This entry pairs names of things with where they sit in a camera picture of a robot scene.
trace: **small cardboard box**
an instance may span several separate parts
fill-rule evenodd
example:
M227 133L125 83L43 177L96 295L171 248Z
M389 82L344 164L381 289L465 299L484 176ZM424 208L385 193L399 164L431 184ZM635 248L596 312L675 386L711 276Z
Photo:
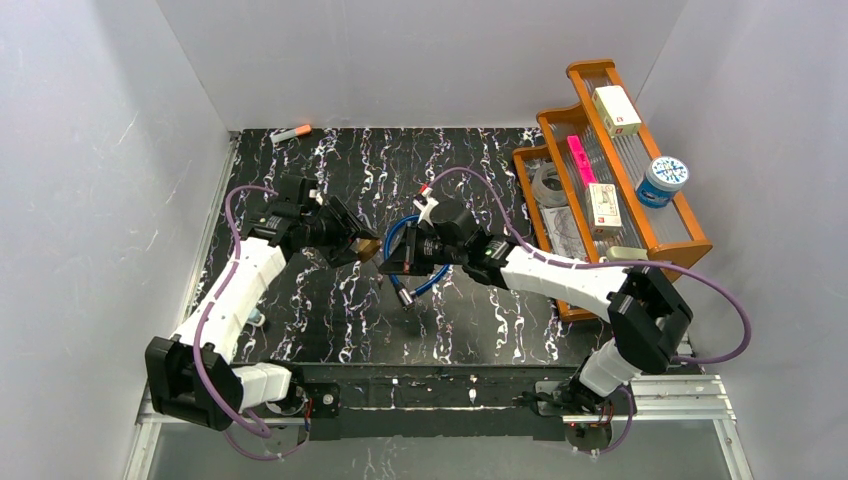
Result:
M607 238L621 232L621 209L618 208L615 185L590 183L586 189L586 211L592 236Z
M642 120L627 93L618 85L599 87L592 94L592 103L598 109L601 122L610 137L633 135L642 126Z

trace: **wooden shelf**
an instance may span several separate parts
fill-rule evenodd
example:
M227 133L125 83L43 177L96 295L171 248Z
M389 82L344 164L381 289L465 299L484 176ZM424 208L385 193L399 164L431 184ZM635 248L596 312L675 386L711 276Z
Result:
M624 87L615 70L615 63L607 59L573 63L567 73L580 102L568 108L539 112L536 120L546 145L519 148L513 152L516 172L539 247L551 251L549 232L542 221L540 207L533 198L530 170L533 170L532 162L550 161L556 166L588 261L598 262L609 247L621 245L643 248L651 260L691 267L712 249L712 243L701 230L683 193L675 195L673 205L660 209L644 208L636 198L635 185L642 181L651 160L661 155L644 118L637 135L611 139L592 103L595 88L606 85ZM592 238L583 210L582 180L566 142L569 135L580 137L598 181L618 187L624 228L622 233L613 238ZM672 280L679 276L669 272L666 274ZM589 312L569 307L561 301L557 302L557 306L560 318L564 321L594 318Z
M548 147L542 145L541 147L517 148L512 152L512 158L515 162L518 181L521 183L521 190L525 192L524 200L527 203L527 212L530 215L530 221L533 223L536 242L541 250L551 252L553 250L549 240L549 233L547 232L547 228L545 228L545 222L542 220L540 206L531 193L532 187L530 185L530 179L539 166L552 161L551 154L548 152ZM595 314L582 308L573 308L562 300L556 300L556 304L560 318L564 321L574 322L596 318Z
M674 196L673 205L659 209L645 208L636 198L635 186L642 181L651 160L662 155L644 118L638 135L611 139L592 103L595 88L619 85L627 91L615 63L608 59L577 62L569 65L567 73L592 126L589 136L597 139L607 159L619 195L629 210L643 248L648 250L648 258L691 267L712 249L712 243L701 230L683 192ZM672 280L680 276L673 272L667 275Z

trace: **black marble tabletop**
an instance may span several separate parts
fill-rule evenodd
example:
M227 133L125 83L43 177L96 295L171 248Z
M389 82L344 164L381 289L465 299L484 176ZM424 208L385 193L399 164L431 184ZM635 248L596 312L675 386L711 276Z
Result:
M423 183L462 165L491 180L518 231L533 239L512 151L542 143L538 129L329 129L277 148L269 138L273 132L242 134L228 190L244 184L273 188L281 173L317 178L323 195L338 196L382 235L415 213L411 198ZM461 199L488 229L504 229L491 194L476 179L450 177L436 195ZM234 212L241 218L264 201L261 193L242 196ZM221 213L202 294L231 248ZM259 302L267 324L245 328L236 361L575 365L609 338L609 328L598 320L562 323L549 299L485 287L459 269L409 312L378 277L371 262L330 269L315 252L295 255ZM406 283L414 287L422 280Z

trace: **white wall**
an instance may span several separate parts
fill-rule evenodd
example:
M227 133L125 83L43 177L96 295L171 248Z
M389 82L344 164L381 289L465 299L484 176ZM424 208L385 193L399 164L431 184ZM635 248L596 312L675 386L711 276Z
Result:
M230 130L529 126L612 57L638 92L685 0L159 0Z
M638 104L715 249L699 264L754 322L716 368L757 478L845 478L848 4L693 0ZM729 307L687 288L692 341L723 353Z
M153 0L2 3L3 478L120 478L227 142Z

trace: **cable connector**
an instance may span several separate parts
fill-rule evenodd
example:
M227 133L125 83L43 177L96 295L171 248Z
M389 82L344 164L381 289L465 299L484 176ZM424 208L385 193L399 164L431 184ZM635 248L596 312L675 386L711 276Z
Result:
M409 310L415 305L415 298L409 293L409 290L406 289L406 285L403 282L393 283L392 286L395 287L395 293L398 296L398 300L400 300L400 304L404 310Z

